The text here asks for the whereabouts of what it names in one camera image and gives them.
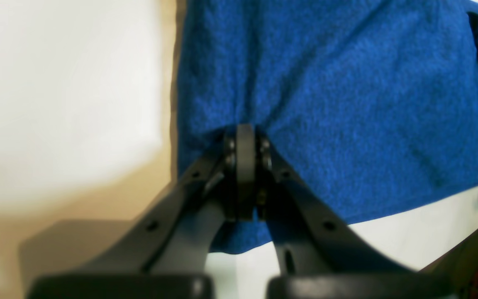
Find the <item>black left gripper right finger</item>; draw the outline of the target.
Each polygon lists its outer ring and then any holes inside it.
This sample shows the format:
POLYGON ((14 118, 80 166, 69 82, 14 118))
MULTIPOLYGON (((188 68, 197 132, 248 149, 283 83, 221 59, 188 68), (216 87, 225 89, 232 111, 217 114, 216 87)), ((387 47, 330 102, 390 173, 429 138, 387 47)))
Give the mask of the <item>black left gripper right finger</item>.
POLYGON ((268 299, 453 299, 450 281, 385 257, 318 199, 267 136, 236 128, 236 220, 266 223, 280 276, 268 299))

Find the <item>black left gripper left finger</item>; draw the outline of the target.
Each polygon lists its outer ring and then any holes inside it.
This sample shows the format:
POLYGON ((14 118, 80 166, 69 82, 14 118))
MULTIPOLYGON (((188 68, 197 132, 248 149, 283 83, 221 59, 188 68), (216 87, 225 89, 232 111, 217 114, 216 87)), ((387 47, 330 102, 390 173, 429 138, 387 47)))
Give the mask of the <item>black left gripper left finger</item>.
POLYGON ((227 131, 173 190, 112 247, 62 274, 36 280, 29 299, 213 299, 204 274, 211 244, 239 220, 238 131, 227 131))

